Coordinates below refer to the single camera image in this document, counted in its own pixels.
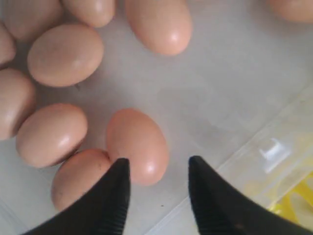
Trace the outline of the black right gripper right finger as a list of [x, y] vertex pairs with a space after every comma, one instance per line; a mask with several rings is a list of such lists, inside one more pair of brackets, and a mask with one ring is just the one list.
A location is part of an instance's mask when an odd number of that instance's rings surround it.
[[201, 235], [312, 234], [244, 196], [200, 156], [189, 158], [188, 189]]

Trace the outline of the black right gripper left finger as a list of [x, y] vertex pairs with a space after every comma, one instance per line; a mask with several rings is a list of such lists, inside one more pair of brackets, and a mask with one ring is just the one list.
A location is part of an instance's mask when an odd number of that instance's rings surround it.
[[79, 200], [27, 234], [121, 235], [130, 194], [130, 163], [121, 158]]

